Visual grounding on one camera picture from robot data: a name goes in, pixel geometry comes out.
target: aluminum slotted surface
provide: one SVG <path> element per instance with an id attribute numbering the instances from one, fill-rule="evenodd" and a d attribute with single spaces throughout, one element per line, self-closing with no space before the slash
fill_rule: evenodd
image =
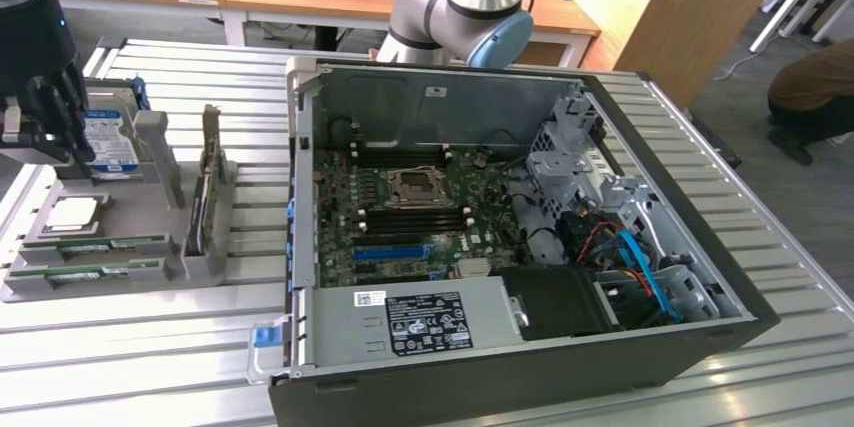
<path id="1" fill-rule="evenodd" d="M 88 72 L 107 78 L 139 73 L 147 79 L 152 108 L 170 113 L 179 160 L 199 158 L 204 105 L 223 112 L 223 143 L 240 164 L 227 279 L 207 289 L 0 304 L 2 425 L 44 426 L 59 419 L 87 426 L 275 422 L 266 387 L 247 385 L 244 370 L 248 329 L 280 315 L 284 302 L 283 75 L 291 55 L 135 40 L 120 51 L 96 52 Z M 657 88 L 634 74 L 598 77 L 782 322 L 747 347 L 706 359 L 659 389 L 447 425 L 849 425 L 850 300 L 709 154 Z M 607 144 L 625 170 L 635 172 L 617 139 Z M 23 172 L 0 203 L 0 215 L 12 219 L 0 232 L 4 249 L 32 222 L 52 182 L 46 169 Z M 0 264 L 8 259 L 0 251 Z"/>

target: person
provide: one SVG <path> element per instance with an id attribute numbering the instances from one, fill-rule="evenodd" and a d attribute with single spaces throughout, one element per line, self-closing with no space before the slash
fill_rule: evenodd
<path id="1" fill-rule="evenodd" d="M 769 88 L 769 109 L 769 140 L 810 165 L 806 146 L 854 131 L 854 39 L 783 67 Z"/>

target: floor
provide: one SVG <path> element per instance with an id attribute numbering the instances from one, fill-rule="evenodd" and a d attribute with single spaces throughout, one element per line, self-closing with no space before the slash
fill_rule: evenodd
<path id="1" fill-rule="evenodd" d="M 144 15 L 80 10 L 70 10 L 67 19 L 83 59 L 88 59 L 102 35 L 215 44 L 226 41 L 222 26 L 199 19 L 175 18 L 166 24 Z M 767 17 L 758 14 L 715 76 L 750 54 L 747 46 L 765 22 Z M 274 33 L 278 39 L 264 39 L 260 26 L 251 26 L 247 32 L 250 46 L 311 48 L 311 32 L 299 26 L 278 28 Z M 379 46 L 383 37 L 382 32 L 356 31 L 344 39 L 342 50 L 366 52 Z M 743 163 L 738 172 L 742 178 L 825 270 L 854 296 L 854 270 L 849 261 L 854 250 L 846 247 L 854 238 L 854 220 L 849 214 L 854 206 L 850 194 L 854 141 L 840 147 L 816 145 L 810 148 L 816 163 L 802 167 L 766 140 L 767 86 L 777 71 L 816 48 L 806 38 L 775 40 L 765 53 L 742 64 L 726 80 L 709 82 L 690 108 L 741 156 Z M 15 172 L 14 164 L 0 157 L 0 193 L 6 192 Z"/>

